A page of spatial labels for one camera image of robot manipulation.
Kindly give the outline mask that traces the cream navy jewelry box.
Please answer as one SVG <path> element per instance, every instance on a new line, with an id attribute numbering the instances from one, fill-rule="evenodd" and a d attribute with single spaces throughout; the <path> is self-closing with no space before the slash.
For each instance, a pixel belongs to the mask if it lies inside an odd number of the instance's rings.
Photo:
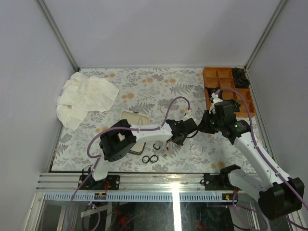
<path id="1" fill-rule="evenodd" d="M 131 125 L 149 125 L 150 117 L 145 114 L 124 110 L 121 113 L 121 119 L 126 119 Z M 143 153 L 145 143 L 137 142 L 129 151 L 130 154 L 141 155 Z"/>

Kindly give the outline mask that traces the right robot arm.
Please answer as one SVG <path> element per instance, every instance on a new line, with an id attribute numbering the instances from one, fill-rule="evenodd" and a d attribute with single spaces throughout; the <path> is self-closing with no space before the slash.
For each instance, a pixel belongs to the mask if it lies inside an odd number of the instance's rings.
<path id="1" fill-rule="evenodd" d="M 258 202 L 263 214 L 269 220 L 298 211 L 302 208 L 304 183 L 300 178 L 291 178 L 271 156 L 259 145 L 251 126 L 244 120 L 237 120 L 232 105 L 215 103 L 212 110 L 206 110 L 198 126 L 200 132 L 215 134 L 221 132 L 249 161 L 258 174 L 254 178 L 238 165 L 221 169 L 219 183 L 225 190 L 239 188 Z"/>

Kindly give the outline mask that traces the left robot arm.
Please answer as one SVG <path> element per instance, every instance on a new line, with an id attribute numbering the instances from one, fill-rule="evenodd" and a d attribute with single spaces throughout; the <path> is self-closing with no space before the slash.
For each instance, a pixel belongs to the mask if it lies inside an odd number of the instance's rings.
<path id="1" fill-rule="evenodd" d="M 187 120 L 165 120 L 161 125 L 131 125 L 126 119 L 117 122 L 99 135 L 102 156 L 92 168 L 89 185 L 100 190 L 105 186 L 109 164 L 123 158 L 137 143 L 171 141 L 183 145 L 188 135 L 197 131 L 193 118 Z"/>

